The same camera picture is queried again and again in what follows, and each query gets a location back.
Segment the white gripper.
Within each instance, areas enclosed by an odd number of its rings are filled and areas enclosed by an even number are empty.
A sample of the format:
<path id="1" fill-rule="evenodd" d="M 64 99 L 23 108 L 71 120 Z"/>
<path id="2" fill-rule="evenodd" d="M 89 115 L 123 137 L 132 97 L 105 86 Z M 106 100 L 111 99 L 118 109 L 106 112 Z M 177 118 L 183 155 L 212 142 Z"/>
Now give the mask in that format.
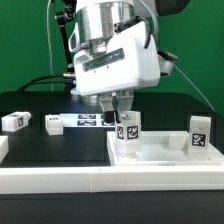
<path id="1" fill-rule="evenodd" d="M 115 122 L 115 96 L 106 92 L 118 91 L 117 113 L 121 121 L 131 111 L 133 90 L 156 86 L 159 82 L 160 66 L 154 38 L 150 38 L 147 48 L 145 42 L 146 26 L 140 22 L 111 38 L 106 54 L 93 58 L 87 50 L 81 50 L 74 56 L 76 91 L 81 96 L 100 94 L 106 123 Z"/>

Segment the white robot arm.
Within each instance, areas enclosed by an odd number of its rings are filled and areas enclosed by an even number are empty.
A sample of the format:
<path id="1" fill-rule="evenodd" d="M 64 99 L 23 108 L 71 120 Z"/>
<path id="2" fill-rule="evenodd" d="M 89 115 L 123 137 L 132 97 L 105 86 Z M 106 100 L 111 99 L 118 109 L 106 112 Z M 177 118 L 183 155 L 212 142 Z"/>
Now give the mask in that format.
<path id="1" fill-rule="evenodd" d="M 96 96 L 106 122 L 131 124 L 136 89 L 171 74 L 177 57 L 160 49 L 159 16 L 182 12 L 191 0 L 79 0 L 69 39 L 79 96 Z"/>

